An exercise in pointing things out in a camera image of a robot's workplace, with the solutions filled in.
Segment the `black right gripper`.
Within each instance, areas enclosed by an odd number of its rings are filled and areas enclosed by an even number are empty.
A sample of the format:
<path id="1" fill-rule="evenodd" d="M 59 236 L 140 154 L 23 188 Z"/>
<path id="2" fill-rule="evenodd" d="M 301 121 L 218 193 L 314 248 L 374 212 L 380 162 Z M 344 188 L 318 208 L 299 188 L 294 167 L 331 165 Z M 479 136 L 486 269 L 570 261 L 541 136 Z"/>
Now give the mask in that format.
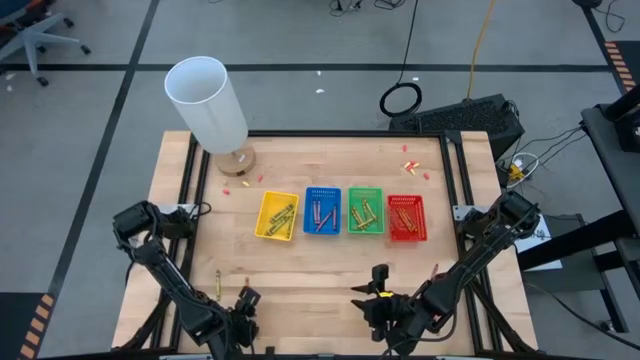
<path id="1" fill-rule="evenodd" d="M 372 268 L 372 280 L 367 285 L 352 287 L 353 291 L 374 295 L 372 300 L 354 299 L 351 301 L 353 305 L 366 313 L 366 320 L 372 328 L 371 338 L 374 342 L 381 342 L 385 339 L 406 301 L 405 295 L 386 290 L 385 281 L 388 277 L 388 265 L 379 264 Z"/>

